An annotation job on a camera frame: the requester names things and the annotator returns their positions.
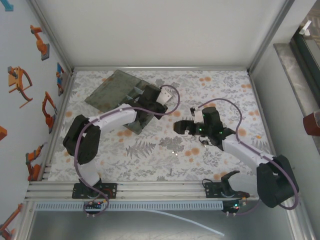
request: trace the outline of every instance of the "red object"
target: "red object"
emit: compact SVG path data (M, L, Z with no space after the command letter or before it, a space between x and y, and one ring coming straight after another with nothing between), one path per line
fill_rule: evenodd
M320 136L320 110L303 118L303 126L308 135Z
M15 230L13 229L11 232L8 232L6 228L13 221L13 219L15 219L15 217L20 213L22 206L22 204L19 204L18 208L14 211L14 213L11 214L11 216L4 222L4 224L0 225L1 236L5 240L11 240L11 237L14 234Z
M0 126L0 141L7 136L8 132L6 129L4 129L2 126Z
M34 166L31 165L32 161L34 161L37 157L39 157L41 153L41 149L44 147L44 144L39 146L37 150L34 150L31 153L25 154L25 164L29 171L28 181L37 181L38 175L41 169L41 166L39 164L36 164Z
M57 113L57 108L56 105L54 104L54 101L52 100L52 98L50 97L49 93L46 91L45 92L45 96L44 96L44 100L42 102L42 112L45 116L45 123L48 125L49 127L49 134L51 133L53 127L54 127L54 123L55 123L55 119L56 116L51 116L50 114L47 113L46 111L46 104L47 101L49 101L49 103L52 105L52 107L54 108L54 112Z

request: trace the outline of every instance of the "white tube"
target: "white tube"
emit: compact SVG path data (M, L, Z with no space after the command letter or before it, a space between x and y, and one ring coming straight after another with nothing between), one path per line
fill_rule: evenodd
M210 232L213 232L213 233L215 233L215 234L219 234L219 235L221 235L221 236L223 236L223 237L225 236L225 234L222 233L222 232L219 232L219 231L214 230L214 229L212 229L212 228L210 228L210 227L207 227L207 226L205 226L205 225L202 225L202 224L200 224L200 223L198 223L198 222L196 222L196 221L192 221L192 220L190 220L190 219L187 219L187 218L184 218L184 217L181 217L181 216L177 216L177 215L173 215L173 214L170 214L170 213L167 213L167 212L164 212L164 211L157 211L157 210L147 210L147 209L144 209L144 210L142 210L142 211L144 211L144 212L150 212L150 213L155 213L155 214L167 215L167 216L169 216L169 217L173 217L173 218L180 219L180 220L186 221L186 222L188 222L188 223L197 225L197 226L199 226L199 227L201 227L201 228L207 229L207 230L209 230Z

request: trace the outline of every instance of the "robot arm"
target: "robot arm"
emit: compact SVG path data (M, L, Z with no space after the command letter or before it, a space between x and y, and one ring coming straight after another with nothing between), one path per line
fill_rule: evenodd
M185 134L185 131L188 131L190 135L206 137L213 146L232 154L248 165L257 177L257 193L268 207L274 208L294 195L294 190L286 176L269 160L286 172L293 181L297 192L299 191L294 173L286 157L283 155L276 157L252 145L241 143L233 130L223 126L219 112L215 107L206 107L202 111L195 111L194 108L190 110L191 114L195 116L195 120L181 120L174 123L174 131L178 134Z
M131 107L129 104L122 104L118 108L123 109ZM100 119L101 116L92 116L89 118L83 115L77 116L64 141L63 145L66 147L70 155L75 154L76 145L79 133L81 129L94 119ZM122 125L133 123L136 120L137 112L133 109L118 111L110 116L103 118L102 120L93 123L87 130L86 135L81 138L81 145L78 152L78 169L82 178L90 185L94 186L100 180L97 173L95 161L92 161L98 153L100 135L108 133L113 129L119 128Z
M141 110L135 110L134 108L147 109L149 111L164 114L168 109L165 103L170 98L171 96L163 88L160 89L154 85L147 85L137 101L129 99L127 101L128 103L124 103L119 107L98 116L89 118L86 118L83 115L77 116L63 140L63 146L71 156L74 156L77 141L82 129L90 122L93 122L84 132L85 136L81 136L78 149L77 166L82 179L91 187L99 188L101 180L97 173L95 163L92 160L98 153L101 134L108 133L120 126L135 121L143 121L146 118L147 113Z

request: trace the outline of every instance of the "floral tablecloth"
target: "floral tablecloth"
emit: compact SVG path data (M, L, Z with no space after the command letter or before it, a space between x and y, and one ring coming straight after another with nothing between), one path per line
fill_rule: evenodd
M258 105L246 71L126 71L151 84L170 84L181 95L181 104L173 114L160 120L155 117L136 135L120 127L102 135L95 158L97 171L105 181L193 181L208 178L219 180L224 174L239 170L251 175L251 169L236 157L214 146L203 146L198 138L178 135L173 123L191 120L190 107L212 98L225 98L237 104L243 113L239 135L244 142L270 152ZM74 118L80 114L91 117L99 112L85 103L88 97L113 71L78 71L68 102L63 126L52 159L49 181L76 181L73 157L63 146L63 139ZM175 92L167 103L169 109L177 103ZM237 110L228 102L216 101L222 122L235 129L239 121Z

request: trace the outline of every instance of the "orange dot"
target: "orange dot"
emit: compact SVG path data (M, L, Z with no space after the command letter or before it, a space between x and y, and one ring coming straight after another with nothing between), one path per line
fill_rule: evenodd
M194 148L191 149L191 152L192 152L194 155L198 155L198 154L200 153L200 150L199 150L199 148L194 147Z
M72 116L72 111L67 111L67 112L65 113L65 116L66 116L67 118L70 118L70 117Z
M186 151L185 153L184 153L184 155L186 155L187 157L189 157L190 155L191 155L191 151Z
M244 137L245 135L247 135L247 132L246 130L244 130L243 128L240 128L239 131L238 131L239 135Z
M220 180L220 174L214 174L213 178L214 180Z
M129 129L126 129L126 130L124 131L124 135L125 135L126 137L130 137L130 136L132 135L132 131L129 130Z
M223 177L224 175L228 174L226 171L223 171L220 176Z
M173 116L175 116L175 117L180 117L180 116L181 116L181 112L180 112L180 111L175 111L175 112L173 113Z

